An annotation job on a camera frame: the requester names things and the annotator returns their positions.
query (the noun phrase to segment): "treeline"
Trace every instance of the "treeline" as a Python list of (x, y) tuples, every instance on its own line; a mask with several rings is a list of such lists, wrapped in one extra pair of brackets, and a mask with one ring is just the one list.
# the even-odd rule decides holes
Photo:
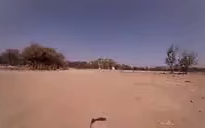
[(171, 45), (166, 52), (166, 66), (158, 67), (133, 67), (119, 64), (110, 58), (98, 58), (93, 61), (68, 61), (65, 56), (54, 48), (39, 44), (31, 44), (22, 51), (18, 49), (7, 49), (0, 54), (0, 66), (25, 67), (32, 70), (57, 70), (57, 69), (118, 69), (118, 70), (142, 70), (142, 71), (170, 71), (177, 72), (205, 72), (205, 68), (193, 67), (197, 64), (197, 54)]

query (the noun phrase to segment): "sand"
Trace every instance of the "sand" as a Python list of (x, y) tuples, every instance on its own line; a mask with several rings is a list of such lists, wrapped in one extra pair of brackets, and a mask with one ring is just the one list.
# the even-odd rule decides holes
[(0, 128), (89, 128), (97, 117), (107, 120), (95, 128), (205, 128), (205, 75), (0, 71)]

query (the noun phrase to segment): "bare tree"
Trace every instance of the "bare tree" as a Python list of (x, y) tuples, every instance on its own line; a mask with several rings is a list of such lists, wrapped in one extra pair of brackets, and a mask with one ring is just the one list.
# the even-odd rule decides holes
[(5, 64), (16, 66), (21, 64), (21, 54), (18, 49), (7, 49), (1, 54), (2, 61)]
[(184, 51), (178, 60), (181, 71), (188, 73), (188, 69), (197, 64), (197, 53)]
[(177, 58), (176, 58), (177, 51), (178, 51), (178, 47), (172, 44), (166, 52), (167, 58), (165, 60), (165, 63), (170, 67), (171, 73), (174, 73), (174, 66), (177, 63)]

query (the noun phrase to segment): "blue sky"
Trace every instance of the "blue sky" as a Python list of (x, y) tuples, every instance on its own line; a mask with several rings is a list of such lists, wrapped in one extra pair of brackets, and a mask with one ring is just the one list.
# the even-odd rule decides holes
[(31, 42), (70, 60), (149, 66), (177, 44), (205, 65), (205, 0), (0, 0), (0, 52)]

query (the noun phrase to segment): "sandy ground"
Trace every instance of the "sandy ground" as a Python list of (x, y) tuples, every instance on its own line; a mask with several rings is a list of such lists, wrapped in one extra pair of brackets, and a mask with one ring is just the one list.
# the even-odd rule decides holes
[(205, 128), (205, 75), (0, 71), (0, 128)]

